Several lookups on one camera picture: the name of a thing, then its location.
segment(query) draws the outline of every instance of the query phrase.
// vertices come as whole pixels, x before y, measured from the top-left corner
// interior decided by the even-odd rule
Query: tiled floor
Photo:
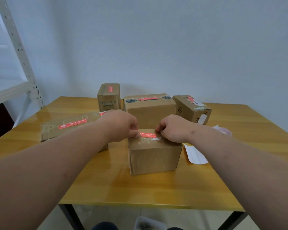
[[[157,209],[128,206],[86,206],[74,205],[74,208],[86,230],[102,221],[115,223],[120,230],[133,230],[135,220],[142,215],[161,221],[170,227],[184,230],[216,230],[231,212],[200,211],[185,209]],[[38,230],[72,230],[61,209],[56,206]],[[248,216],[236,230],[258,230],[259,228]]]

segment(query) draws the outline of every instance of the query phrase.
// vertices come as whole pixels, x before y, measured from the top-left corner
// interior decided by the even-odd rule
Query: black metal table leg
[[[246,218],[246,216],[248,216],[246,212],[234,211],[218,230],[233,230],[238,224],[241,223],[242,220]]]
[[[59,204],[59,207],[74,230],[85,230],[72,204]]]

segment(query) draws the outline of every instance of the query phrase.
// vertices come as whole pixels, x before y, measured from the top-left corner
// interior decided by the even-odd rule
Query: shipping box
[[[138,119],[139,128],[156,128],[161,119],[176,113],[176,104],[166,93],[127,96],[124,110]]]
[[[182,144],[169,141],[154,129],[138,131],[141,132],[142,137],[128,139],[130,174],[176,170]]]
[[[119,84],[102,84],[97,93],[97,99],[100,112],[120,109],[121,95],[119,91]]]
[[[86,123],[94,122],[100,118],[98,112],[90,112],[80,114],[73,117],[64,119],[55,119],[49,122],[42,123],[41,142],[52,139],[66,132],[69,132],[77,127],[80,127]],[[108,144],[106,144],[100,151],[107,150]]]
[[[176,115],[179,115],[193,123],[206,125],[211,114],[211,109],[205,104],[196,101],[190,95],[175,95]]]

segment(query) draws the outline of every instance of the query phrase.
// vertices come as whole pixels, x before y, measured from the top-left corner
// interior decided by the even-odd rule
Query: yellow table top
[[[288,133],[274,123],[247,105],[207,105],[212,108],[207,125],[226,127],[236,139],[288,160]],[[59,97],[0,138],[0,158],[39,143],[42,122],[91,111],[98,111],[96,98]],[[60,203],[243,210],[211,166],[190,163],[185,149],[177,170],[131,176],[127,140],[98,153]]]

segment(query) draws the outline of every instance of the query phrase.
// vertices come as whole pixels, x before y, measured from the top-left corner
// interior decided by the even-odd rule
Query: plastic container
[[[139,216],[137,220],[135,221],[135,226],[134,230],[139,230],[140,229],[140,224],[146,223],[148,224],[153,230],[167,230],[166,224],[152,220],[150,218],[146,218],[143,216]]]

